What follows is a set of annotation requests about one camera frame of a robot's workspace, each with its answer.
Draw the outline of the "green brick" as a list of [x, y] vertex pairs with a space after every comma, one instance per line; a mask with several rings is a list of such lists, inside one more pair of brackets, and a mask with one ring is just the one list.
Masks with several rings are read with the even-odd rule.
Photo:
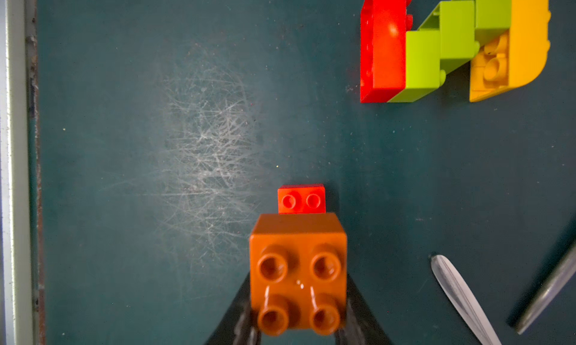
[[446, 80], [440, 67], [440, 31], [406, 33], [406, 87], [389, 103], [412, 103], [432, 93]]
[[441, 1], [418, 30], [439, 31], [440, 67], [450, 74], [478, 53], [475, 24], [474, 0]]
[[475, 2], [475, 39], [482, 47], [510, 29], [512, 0], [473, 1]]

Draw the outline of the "small red brick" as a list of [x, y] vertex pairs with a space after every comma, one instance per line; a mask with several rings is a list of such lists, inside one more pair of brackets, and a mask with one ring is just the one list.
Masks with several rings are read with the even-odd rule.
[[406, 34], [412, 0], [364, 0], [361, 9], [360, 101], [386, 103], [406, 88]]

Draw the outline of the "long red brick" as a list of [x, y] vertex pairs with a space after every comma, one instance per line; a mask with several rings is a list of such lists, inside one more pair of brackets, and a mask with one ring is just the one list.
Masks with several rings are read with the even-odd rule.
[[277, 190], [280, 214], [326, 213], [326, 189], [323, 184], [284, 185]]

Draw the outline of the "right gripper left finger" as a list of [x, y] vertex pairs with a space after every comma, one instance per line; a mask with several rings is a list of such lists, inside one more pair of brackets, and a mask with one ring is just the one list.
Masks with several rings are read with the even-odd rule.
[[251, 275], [247, 274], [231, 305], [205, 344], [260, 344], [251, 308]]

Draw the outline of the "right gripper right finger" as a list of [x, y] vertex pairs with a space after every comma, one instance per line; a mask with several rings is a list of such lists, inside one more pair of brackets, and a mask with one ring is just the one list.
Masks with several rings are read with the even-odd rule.
[[350, 274], [346, 282], [345, 325], [334, 333], [338, 345], [393, 345], [384, 332]]

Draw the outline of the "yellow curved brick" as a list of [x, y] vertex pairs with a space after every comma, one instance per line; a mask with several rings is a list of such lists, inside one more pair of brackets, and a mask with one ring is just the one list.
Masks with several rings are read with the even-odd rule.
[[551, 43], [549, 0], [511, 0], [511, 28], [471, 61], [469, 100], [483, 101], [525, 86], [543, 71]]

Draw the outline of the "orange brick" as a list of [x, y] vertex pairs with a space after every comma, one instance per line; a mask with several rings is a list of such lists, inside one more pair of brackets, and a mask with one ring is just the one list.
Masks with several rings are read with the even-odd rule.
[[343, 326], [347, 234], [336, 214], [262, 214], [249, 253], [251, 310], [261, 332], [331, 335]]

